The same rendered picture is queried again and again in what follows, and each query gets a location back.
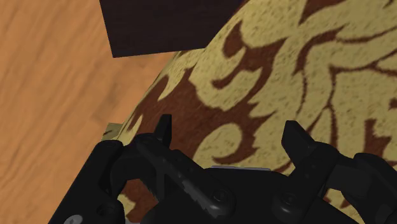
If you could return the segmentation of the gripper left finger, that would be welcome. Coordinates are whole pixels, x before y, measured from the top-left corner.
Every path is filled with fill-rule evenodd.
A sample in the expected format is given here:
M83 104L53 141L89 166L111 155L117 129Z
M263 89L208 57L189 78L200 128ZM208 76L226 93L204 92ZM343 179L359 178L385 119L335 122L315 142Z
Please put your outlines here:
M235 196L179 150L171 150L172 117L160 117L155 131L128 145L104 140L95 145L48 224L125 224L118 196L128 180L140 179L159 202L185 193L214 220L230 217Z

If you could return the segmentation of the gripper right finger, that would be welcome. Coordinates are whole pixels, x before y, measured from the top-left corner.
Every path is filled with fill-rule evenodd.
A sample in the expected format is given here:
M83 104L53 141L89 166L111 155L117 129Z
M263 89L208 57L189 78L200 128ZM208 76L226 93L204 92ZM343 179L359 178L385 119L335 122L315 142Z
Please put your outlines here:
M338 190L365 224L397 224L397 171L383 158L341 154L330 144L313 140L294 120L285 123L282 147L295 169L272 201L283 224L358 224L323 197Z

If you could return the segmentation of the yellow brown patterned sofa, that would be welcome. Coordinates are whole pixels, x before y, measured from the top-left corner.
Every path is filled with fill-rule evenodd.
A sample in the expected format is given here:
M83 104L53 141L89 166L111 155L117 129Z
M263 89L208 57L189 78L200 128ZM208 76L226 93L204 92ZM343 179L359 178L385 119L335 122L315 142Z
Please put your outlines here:
M175 53L116 139L172 115L172 142L204 168L290 174L281 145L297 121L359 157L397 217L397 0L243 0L213 39Z

